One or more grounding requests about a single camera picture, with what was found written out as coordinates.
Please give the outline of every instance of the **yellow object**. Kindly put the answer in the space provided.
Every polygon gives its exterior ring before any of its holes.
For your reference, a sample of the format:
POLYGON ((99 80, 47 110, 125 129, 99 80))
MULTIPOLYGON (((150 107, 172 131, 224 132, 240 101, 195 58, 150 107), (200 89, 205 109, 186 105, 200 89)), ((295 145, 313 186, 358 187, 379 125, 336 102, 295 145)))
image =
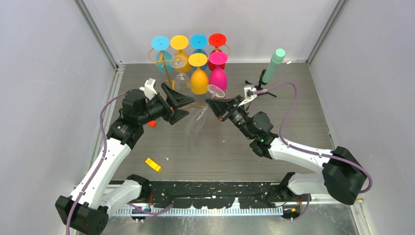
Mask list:
POLYGON ((145 163, 147 163, 147 165, 149 165, 153 170, 157 172, 161 171, 161 166, 159 166, 157 163, 151 160, 151 158, 147 158, 147 160, 145 160, 145 163))
POLYGON ((175 50, 183 50, 189 45, 189 39, 186 36, 177 35, 170 40, 170 45, 175 50))
MULTIPOLYGON (((179 50, 178 52, 176 52, 175 55, 176 56, 183 56, 184 58, 186 58, 186 60, 189 59, 189 55, 184 50, 179 50)), ((176 71, 187 73, 187 72, 190 71, 191 68, 192 68, 192 66, 187 62, 183 67, 176 68, 176 71)))
POLYGON ((201 67, 208 62, 208 57, 202 53, 195 53, 188 58, 189 64, 195 67, 201 67))
POLYGON ((208 92, 209 78, 205 71, 197 67, 190 78, 190 88, 195 94, 204 94, 208 92))

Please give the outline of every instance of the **gray concrete floor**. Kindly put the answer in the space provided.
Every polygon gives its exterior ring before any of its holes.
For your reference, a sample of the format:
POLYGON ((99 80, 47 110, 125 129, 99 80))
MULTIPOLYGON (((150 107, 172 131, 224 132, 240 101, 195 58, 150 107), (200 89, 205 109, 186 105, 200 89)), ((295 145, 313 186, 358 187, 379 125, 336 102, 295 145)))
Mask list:
MULTIPOLYGON (((244 81, 258 81, 267 64, 227 64, 228 97, 243 95, 244 81)), ((154 64, 128 65, 122 78, 120 93, 144 85, 148 78, 157 80, 156 90, 166 76, 154 64)), ((284 137, 317 148, 331 148, 320 101, 307 64, 281 65, 268 86, 293 81, 298 86, 297 104, 284 126, 284 137)), ((290 86, 273 92, 278 96, 258 97, 250 107, 250 114, 266 112, 278 133, 280 123, 294 97, 290 86)), ((113 120, 118 117, 121 100, 115 106, 113 120)), ((260 158, 249 147, 251 141, 240 133, 230 121, 219 122, 208 110, 206 122, 196 138, 187 138, 184 129, 189 120, 200 110, 187 108, 190 115, 173 126, 162 119, 157 126, 145 126, 144 134, 129 156, 121 163, 114 179, 125 179, 137 174, 150 180, 216 180, 216 181, 280 181, 286 172, 310 171, 283 161, 260 158), (162 166, 155 172, 144 161, 153 159, 162 166)))

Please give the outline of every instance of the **yellow disc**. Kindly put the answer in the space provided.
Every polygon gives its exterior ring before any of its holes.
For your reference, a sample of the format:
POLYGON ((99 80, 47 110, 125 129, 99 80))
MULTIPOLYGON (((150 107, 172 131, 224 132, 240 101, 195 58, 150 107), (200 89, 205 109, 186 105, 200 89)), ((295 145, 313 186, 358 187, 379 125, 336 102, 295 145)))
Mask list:
POLYGON ((189 39, 186 36, 177 35, 170 40, 170 45, 173 49, 183 50, 189 45, 189 39))
POLYGON ((189 64, 195 67, 200 67, 208 62, 208 57, 202 53, 195 53, 189 56, 189 64))

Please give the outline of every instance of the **blue disc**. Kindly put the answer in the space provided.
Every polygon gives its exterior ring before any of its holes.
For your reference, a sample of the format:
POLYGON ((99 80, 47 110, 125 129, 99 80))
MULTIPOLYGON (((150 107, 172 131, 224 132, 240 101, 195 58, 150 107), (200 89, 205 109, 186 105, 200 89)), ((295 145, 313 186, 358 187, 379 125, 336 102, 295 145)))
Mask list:
POLYGON ((203 34, 195 34, 190 38, 190 45, 196 49, 202 49, 208 44, 208 38, 203 34))
MULTIPOLYGON (((192 54, 196 54, 196 53, 202 53, 202 54, 204 54, 205 56, 208 56, 208 54, 206 53, 206 51, 204 51, 203 49, 196 49, 196 50, 194 50, 194 52, 192 53, 192 54)), ((208 64, 209 63, 206 63, 205 65, 203 65, 203 66, 201 66, 200 67, 200 69, 201 70, 205 70, 207 67, 208 67, 208 64)))
POLYGON ((154 50, 166 50, 170 45, 170 40, 164 36, 157 36, 151 41, 154 50))
MULTIPOLYGON (((160 53, 157 54, 156 60, 160 60, 160 53)), ((171 60, 171 55, 170 53, 168 53, 167 51, 163 52, 163 60, 171 60)), ((159 69, 160 72, 165 73, 166 70, 164 70, 164 66, 163 66, 163 62, 158 62, 157 63, 157 68, 159 69)), ((167 68, 167 72, 172 72, 173 71, 173 67, 171 67, 170 62, 166 62, 165 66, 167 68)))

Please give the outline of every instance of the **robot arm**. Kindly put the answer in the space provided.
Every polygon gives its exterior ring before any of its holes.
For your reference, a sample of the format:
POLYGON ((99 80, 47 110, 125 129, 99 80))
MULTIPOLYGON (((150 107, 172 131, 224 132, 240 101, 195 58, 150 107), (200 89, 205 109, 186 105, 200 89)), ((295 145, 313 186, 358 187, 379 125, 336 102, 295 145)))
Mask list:
POLYGON ((274 126, 266 113, 258 112, 252 117, 246 113, 243 105, 255 98, 250 95, 252 91, 255 91, 253 86, 246 86, 245 99, 238 95, 227 100, 207 99, 206 102, 220 121, 229 119, 247 139, 253 140, 250 147, 256 155, 292 162, 315 172, 304 175, 287 173, 279 185, 283 199, 289 200, 294 195, 304 193, 318 193, 329 194, 339 202, 352 205, 366 176, 350 164, 325 156, 335 156, 360 166, 353 155, 343 147, 333 151, 283 140, 271 132, 274 126))
POLYGON ((131 175, 118 188, 104 195, 104 190, 116 169, 131 152, 144 133, 143 125, 163 118, 171 125, 189 114, 179 108, 194 102, 194 99, 161 85, 167 99, 164 100, 154 89, 155 80, 149 79, 144 87, 129 90, 122 101, 119 118, 111 124, 107 133, 107 152, 104 150, 92 164, 81 183, 69 197, 60 196, 55 207, 66 224, 74 198, 81 193, 75 206, 70 226, 89 235, 99 235, 104 230, 109 216, 134 199, 145 199, 150 190, 149 182, 143 177, 131 175))

